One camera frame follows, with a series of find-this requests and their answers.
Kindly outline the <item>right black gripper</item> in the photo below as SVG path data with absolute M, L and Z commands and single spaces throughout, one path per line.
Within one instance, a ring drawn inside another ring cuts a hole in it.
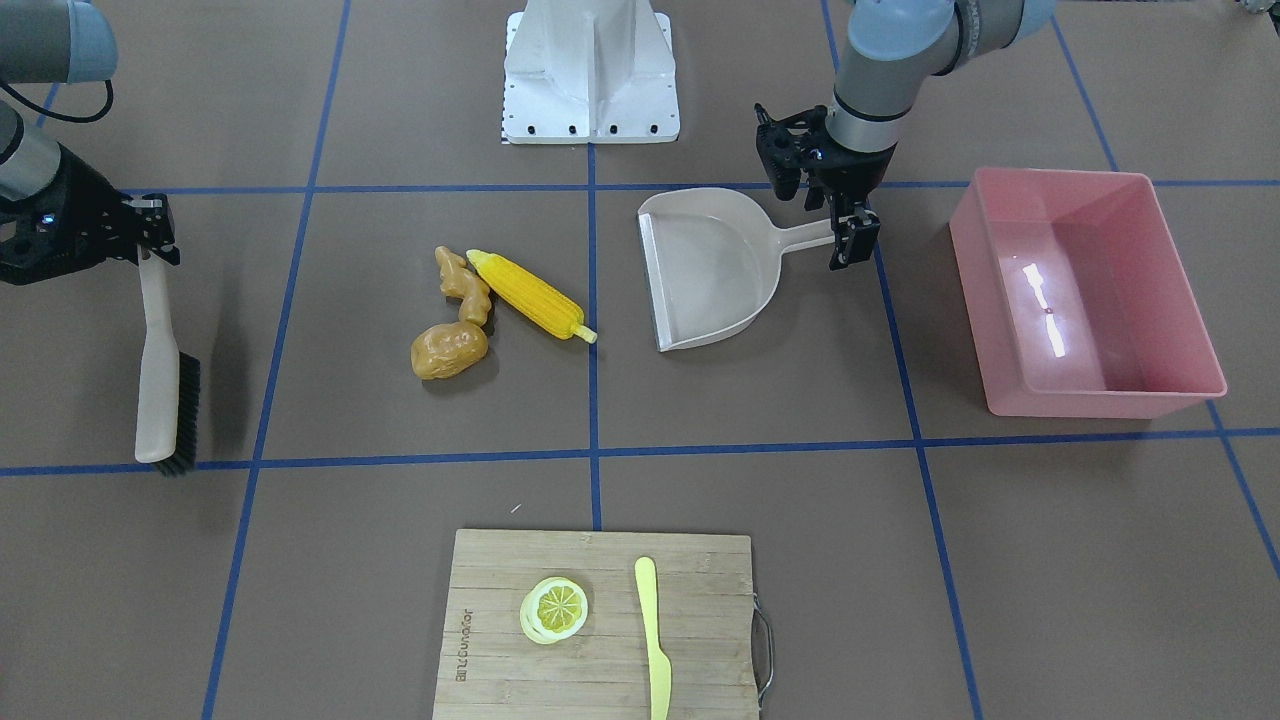
M 90 269 L 108 259 L 136 263 L 136 245 L 180 265 L 166 195 L 131 197 L 69 150 L 52 183 L 29 199 L 3 201 L 1 279 L 32 284 Z

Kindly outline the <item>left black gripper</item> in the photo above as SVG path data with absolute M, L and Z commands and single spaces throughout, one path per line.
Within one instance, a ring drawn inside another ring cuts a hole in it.
M 806 210 L 829 210 L 832 272 L 868 261 L 874 254 L 881 219 L 867 200 L 883 179 L 896 149 L 895 143 L 877 152 L 858 152 L 824 141 L 806 150 Z

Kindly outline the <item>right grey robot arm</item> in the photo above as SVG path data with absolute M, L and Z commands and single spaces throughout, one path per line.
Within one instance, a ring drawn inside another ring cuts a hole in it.
M 65 123 L 104 119 L 118 65 L 109 20 L 86 1 L 5 1 L 1 41 L 3 282 L 33 284 L 116 259 L 137 265 L 145 293 L 163 292 L 161 265 L 180 261 L 166 195 L 122 192 L 8 104 Z M 92 114 L 63 114 L 17 91 L 28 83 L 102 83 L 105 100 Z

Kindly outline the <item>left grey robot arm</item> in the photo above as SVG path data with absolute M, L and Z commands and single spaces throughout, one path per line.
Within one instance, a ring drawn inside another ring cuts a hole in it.
M 829 266 L 870 259 L 881 222 L 869 196 L 887 172 L 904 123 L 929 77 L 1009 47 L 1044 27 L 1053 1 L 854 1 L 832 104 L 812 131 L 806 160 L 815 200 L 829 209 Z

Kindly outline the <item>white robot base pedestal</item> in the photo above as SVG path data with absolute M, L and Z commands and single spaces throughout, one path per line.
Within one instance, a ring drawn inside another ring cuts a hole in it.
M 649 1 L 530 1 L 508 15 L 504 40 L 504 142 L 680 137 L 672 24 Z

